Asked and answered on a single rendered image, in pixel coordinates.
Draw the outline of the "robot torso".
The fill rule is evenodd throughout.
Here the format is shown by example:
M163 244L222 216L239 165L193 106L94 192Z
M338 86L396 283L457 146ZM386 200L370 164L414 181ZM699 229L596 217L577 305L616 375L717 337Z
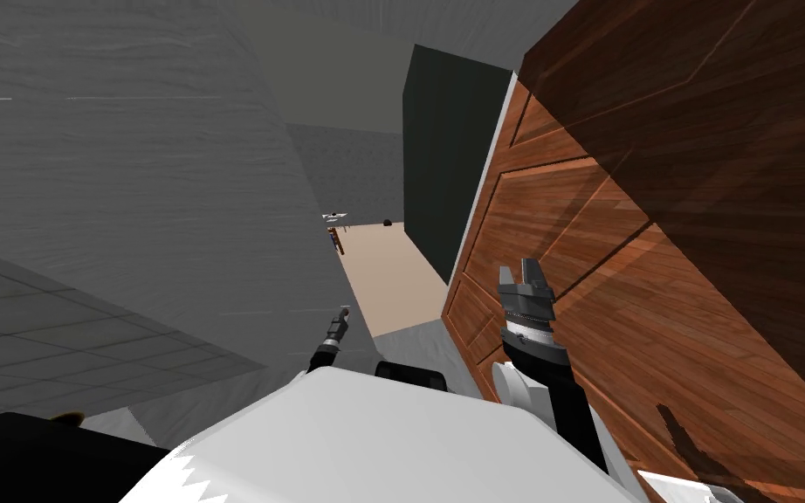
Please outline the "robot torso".
M201 431L120 503L640 503L529 412L325 367Z

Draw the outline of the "brown wooden door leaf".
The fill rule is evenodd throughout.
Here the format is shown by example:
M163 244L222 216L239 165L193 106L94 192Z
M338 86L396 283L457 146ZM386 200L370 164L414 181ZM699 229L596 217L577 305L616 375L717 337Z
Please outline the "brown wooden door leaf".
M805 503L805 0L576 0L526 52L444 304L490 401L524 257L632 468Z

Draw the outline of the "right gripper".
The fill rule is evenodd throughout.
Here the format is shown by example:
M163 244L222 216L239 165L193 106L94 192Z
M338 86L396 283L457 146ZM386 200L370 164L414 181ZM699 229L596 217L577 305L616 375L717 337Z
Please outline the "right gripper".
M555 321L554 291L548 287L538 259L523 258L521 272L524 284L515 284L511 268L506 265L499 268L498 292L506 318L546 325Z

